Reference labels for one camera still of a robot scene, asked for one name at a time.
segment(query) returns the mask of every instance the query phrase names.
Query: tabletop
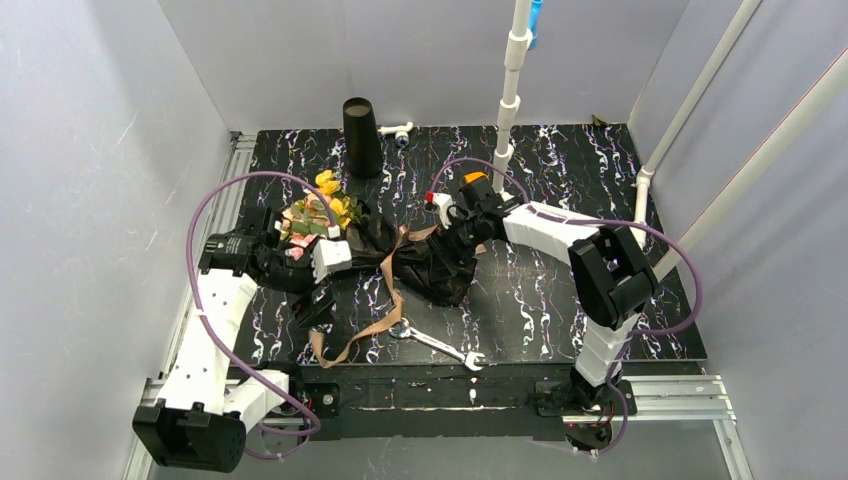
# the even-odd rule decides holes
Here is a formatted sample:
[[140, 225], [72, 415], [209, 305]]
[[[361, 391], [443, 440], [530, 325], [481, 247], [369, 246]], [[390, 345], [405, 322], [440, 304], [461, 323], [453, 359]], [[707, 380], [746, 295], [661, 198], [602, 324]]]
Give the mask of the tabletop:
[[[314, 182], [333, 169], [343, 189], [383, 213], [397, 225], [421, 229], [437, 218], [426, 212], [424, 194], [446, 162], [460, 157], [491, 160], [494, 127], [426, 127], [410, 133], [403, 149], [383, 139], [385, 165], [372, 180], [350, 177], [340, 130], [263, 131], [257, 137], [251, 171], [274, 170]], [[515, 154], [511, 175], [534, 201], [601, 218], [632, 219], [639, 168], [627, 127], [547, 125], [513, 128]], [[446, 172], [440, 191], [457, 194], [463, 174], [479, 170], [463, 164]], [[254, 178], [245, 186], [242, 206], [280, 209], [301, 198], [298, 187], [279, 179]], [[653, 203], [647, 223], [661, 229]], [[404, 297], [403, 316], [418, 330], [463, 350], [484, 353], [497, 363], [570, 362], [582, 346], [586, 315], [570, 275], [556, 259], [519, 245], [488, 242], [478, 257], [475, 279], [457, 307], [433, 305], [396, 283]], [[649, 238], [648, 258], [656, 263], [666, 246]], [[379, 270], [334, 278], [337, 328], [357, 332], [392, 308]], [[251, 362], [290, 360], [314, 363], [308, 333], [297, 329], [289, 300], [260, 289], [248, 309], [235, 352]], [[662, 328], [681, 322], [689, 305], [675, 270], [661, 284], [640, 320], [641, 327]], [[628, 359], [703, 360], [706, 352], [697, 327], [668, 337], [633, 340]], [[427, 364], [454, 362], [424, 345], [382, 333], [361, 339], [347, 360], [354, 364]]]

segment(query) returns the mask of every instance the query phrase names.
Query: fake flower bouquet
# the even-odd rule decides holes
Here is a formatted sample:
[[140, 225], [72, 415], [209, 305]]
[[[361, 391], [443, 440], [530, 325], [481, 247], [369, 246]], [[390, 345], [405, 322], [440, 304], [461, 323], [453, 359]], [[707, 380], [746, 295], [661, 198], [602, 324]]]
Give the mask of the fake flower bouquet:
[[[341, 190], [341, 183], [332, 170], [319, 173], [315, 177], [315, 184], [336, 213], [342, 232], [351, 220], [362, 215], [362, 204], [356, 197]], [[316, 236], [326, 237], [329, 225], [330, 219], [324, 204], [314, 193], [307, 194], [305, 198], [283, 210], [283, 238], [298, 247], [308, 246]], [[303, 255], [303, 249], [291, 248], [286, 253], [297, 259]]]

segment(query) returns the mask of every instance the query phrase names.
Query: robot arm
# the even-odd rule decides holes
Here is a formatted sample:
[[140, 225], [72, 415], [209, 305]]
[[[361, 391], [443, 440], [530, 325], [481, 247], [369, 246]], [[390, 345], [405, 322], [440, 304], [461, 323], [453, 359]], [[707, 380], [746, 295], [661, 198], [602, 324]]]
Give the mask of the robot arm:
[[606, 402], [607, 374], [614, 368], [612, 377], [619, 377], [618, 356], [628, 333], [658, 289], [630, 229], [570, 225], [569, 219], [592, 217], [536, 202], [522, 204], [508, 194], [505, 198], [480, 173], [467, 175], [464, 183], [460, 193], [466, 209], [450, 195], [429, 196], [429, 208], [438, 209], [442, 220], [434, 241], [444, 247], [441, 251], [456, 252], [460, 261], [472, 257], [480, 243], [497, 239], [526, 245], [568, 264], [589, 319], [571, 378], [548, 395], [549, 405], [589, 409]]
[[[343, 241], [316, 240], [299, 260], [287, 256], [281, 220], [271, 209], [248, 208], [233, 231], [211, 235], [204, 244], [198, 278], [204, 313], [229, 350], [258, 287], [302, 295], [295, 318], [309, 324], [316, 314], [329, 315], [328, 309], [304, 308], [312, 306], [316, 284], [350, 268]], [[322, 302], [332, 306], [331, 297]], [[155, 404], [136, 410], [133, 429], [160, 465], [230, 472], [241, 459], [247, 431], [283, 399], [254, 379], [225, 391], [230, 360], [199, 314], [192, 306], [174, 367]], [[261, 373], [289, 391], [285, 373]]]

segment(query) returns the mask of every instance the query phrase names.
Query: black cylinder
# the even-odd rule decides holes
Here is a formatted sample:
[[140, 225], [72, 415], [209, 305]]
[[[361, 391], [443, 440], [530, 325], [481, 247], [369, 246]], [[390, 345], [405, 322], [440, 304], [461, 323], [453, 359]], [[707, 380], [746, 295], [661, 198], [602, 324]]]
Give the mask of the black cylinder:
[[345, 143], [350, 173], [359, 178], [374, 178], [383, 171], [383, 149], [377, 134], [377, 119], [371, 102], [351, 98], [344, 104]]

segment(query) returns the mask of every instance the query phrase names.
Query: black cloth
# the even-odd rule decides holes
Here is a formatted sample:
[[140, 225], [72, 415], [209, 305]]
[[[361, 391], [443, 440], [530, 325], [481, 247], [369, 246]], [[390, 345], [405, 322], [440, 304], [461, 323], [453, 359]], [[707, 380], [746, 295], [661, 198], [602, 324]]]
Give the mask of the black cloth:
[[[354, 270], [378, 268], [394, 248], [397, 228], [385, 216], [363, 205], [362, 215], [348, 224]], [[439, 305], [462, 303], [474, 279], [477, 259], [462, 265], [440, 250], [432, 236], [424, 240], [403, 239], [392, 258], [392, 273], [401, 283]]]

